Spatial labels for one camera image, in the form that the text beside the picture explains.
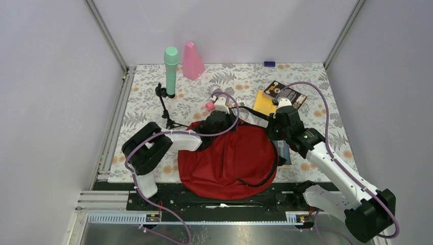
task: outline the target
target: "yellow book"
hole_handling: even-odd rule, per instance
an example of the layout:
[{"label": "yellow book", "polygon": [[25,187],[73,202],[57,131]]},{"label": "yellow book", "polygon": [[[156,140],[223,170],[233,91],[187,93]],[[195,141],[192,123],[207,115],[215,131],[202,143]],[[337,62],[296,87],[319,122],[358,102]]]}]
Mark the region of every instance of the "yellow book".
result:
[{"label": "yellow book", "polygon": [[277,106],[272,104],[272,101],[262,96],[263,90],[259,90],[256,96],[256,101],[254,102],[253,110],[261,112],[265,115],[275,113]]}]

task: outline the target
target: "pink object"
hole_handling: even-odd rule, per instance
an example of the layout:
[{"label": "pink object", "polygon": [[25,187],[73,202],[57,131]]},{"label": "pink object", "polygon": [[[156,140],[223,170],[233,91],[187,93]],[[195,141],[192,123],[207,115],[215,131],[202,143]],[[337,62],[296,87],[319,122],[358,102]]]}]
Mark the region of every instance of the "pink object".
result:
[{"label": "pink object", "polygon": [[209,101],[208,103],[205,104],[204,108],[206,109],[206,111],[211,111],[215,109],[215,105],[213,104],[212,101]]},{"label": "pink object", "polygon": [[197,52],[196,46],[192,42],[185,45],[182,70],[183,75],[191,80],[197,79],[206,70],[203,61],[200,59],[199,52]]}]

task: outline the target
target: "small dark blue object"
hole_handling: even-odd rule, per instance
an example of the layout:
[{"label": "small dark blue object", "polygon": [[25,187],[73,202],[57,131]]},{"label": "small dark blue object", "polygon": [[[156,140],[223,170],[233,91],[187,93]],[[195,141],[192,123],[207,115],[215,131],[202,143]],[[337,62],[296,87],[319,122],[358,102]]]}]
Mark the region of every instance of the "small dark blue object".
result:
[{"label": "small dark blue object", "polygon": [[275,62],[274,61],[265,61],[263,63],[263,65],[266,67],[275,67]]}]

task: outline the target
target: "reflective floor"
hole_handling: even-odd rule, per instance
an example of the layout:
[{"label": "reflective floor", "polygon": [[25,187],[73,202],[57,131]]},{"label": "reflective floor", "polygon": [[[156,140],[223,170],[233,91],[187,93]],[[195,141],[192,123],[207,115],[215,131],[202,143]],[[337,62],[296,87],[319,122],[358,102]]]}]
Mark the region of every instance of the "reflective floor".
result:
[{"label": "reflective floor", "polygon": [[[347,235],[353,244],[373,245],[374,242],[362,243],[356,240],[346,229],[343,222],[320,214],[318,227],[338,230]],[[272,244],[272,245],[300,245],[323,244],[316,231],[299,232],[292,231],[291,226],[265,226],[265,225],[192,225],[190,226],[193,237],[192,244],[229,245],[229,244]],[[155,231],[169,235],[171,238],[187,242],[186,230],[182,225],[159,225]],[[343,237],[331,232],[322,231],[322,237],[330,245],[350,244]],[[82,244],[87,245],[139,245],[139,244],[169,244],[174,243],[158,237],[149,232],[143,233],[138,226],[87,224]]]}]

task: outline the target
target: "floral tablecloth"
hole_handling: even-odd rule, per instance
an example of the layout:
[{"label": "floral tablecloth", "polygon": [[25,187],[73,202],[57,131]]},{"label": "floral tablecloth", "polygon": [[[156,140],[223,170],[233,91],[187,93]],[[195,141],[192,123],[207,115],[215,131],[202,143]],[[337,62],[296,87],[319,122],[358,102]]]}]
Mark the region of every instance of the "floral tablecloth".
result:
[{"label": "floral tablecloth", "polygon": [[[204,109],[204,104],[209,99],[208,89],[214,84],[220,85],[225,92],[252,108],[258,90],[265,89],[273,80],[283,84],[308,81],[323,91],[329,104],[331,146],[352,169],[357,171],[323,64],[277,64],[276,67],[264,67],[262,64],[208,64],[205,66],[206,71],[197,80],[192,81],[183,76],[182,66],[179,65],[176,97],[164,99],[170,117],[174,121],[189,125],[193,121],[204,120],[209,115]],[[137,67],[108,182],[132,182],[131,172],[124,167],[125,157],[121,151],[125,141],[150,121],[155,121],[161,127],[165,127],[166,121],[161,118],[162,106],[155,95],[155,87],[158,82],[165,86],[164,65],[139,65]],[[307,85],[297,85],[295,89],[308,96],[299,109],[305,126],[314,127],[324,133],[326,110],[319,94]],[[329,181],[316,166],[302,159],[297,153],[291,152],[291,161],[292,165],[278,167],[274,182]],[[180,182],[177,152],[168,152],[154,170],[154,175],[156,182]]]}]

